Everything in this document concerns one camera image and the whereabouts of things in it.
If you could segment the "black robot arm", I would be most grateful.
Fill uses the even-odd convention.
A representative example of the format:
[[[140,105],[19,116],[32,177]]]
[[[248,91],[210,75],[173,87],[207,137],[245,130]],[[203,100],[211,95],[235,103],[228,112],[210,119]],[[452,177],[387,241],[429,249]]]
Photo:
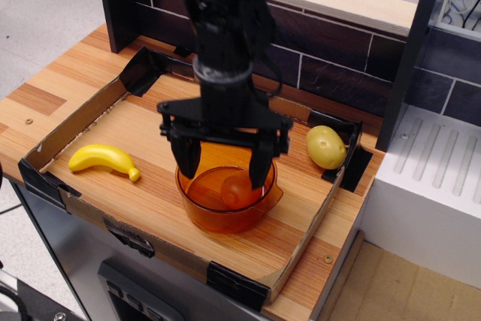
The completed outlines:
[[[161,133],[181,173],[193,178],[204,142],[246,147],[253,188],[259,188],[275,157],[289,149],[292,121],[269,108],[270,95],[253,83],[253,63],[280,70],[266,50],[276,23],[266,0],[183,0],[195,34],[192,62],[197,98],[164,101]]]

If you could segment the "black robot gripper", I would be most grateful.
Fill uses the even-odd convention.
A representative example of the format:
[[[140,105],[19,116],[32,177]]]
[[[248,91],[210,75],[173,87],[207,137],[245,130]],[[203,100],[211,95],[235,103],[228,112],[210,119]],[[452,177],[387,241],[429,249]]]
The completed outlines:
[[[201,142],[252,149],[252,189],[264,185],[274,158],[289,151],[292,121],[269,108],[269,97],[253,86],[251,74],[195,73],[200,96],[162,101],[162,135],[171,142],[180,172],[192,179],[201,160]]]

